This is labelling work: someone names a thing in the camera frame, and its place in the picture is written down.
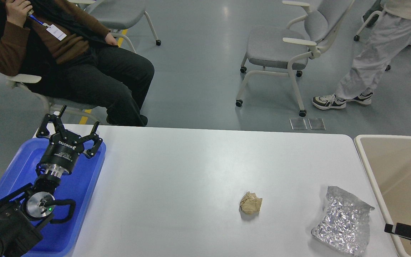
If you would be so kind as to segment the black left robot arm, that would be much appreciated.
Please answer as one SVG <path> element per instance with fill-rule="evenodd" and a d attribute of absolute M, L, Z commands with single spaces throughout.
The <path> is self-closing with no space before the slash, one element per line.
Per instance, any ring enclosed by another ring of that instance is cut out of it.
<path fill-rule="evenodd" d="M 0 181 L 0 257 L 57 257 L 77 239 L 106 151 L 96 121 L 89 135 L 46 114 Z"/>

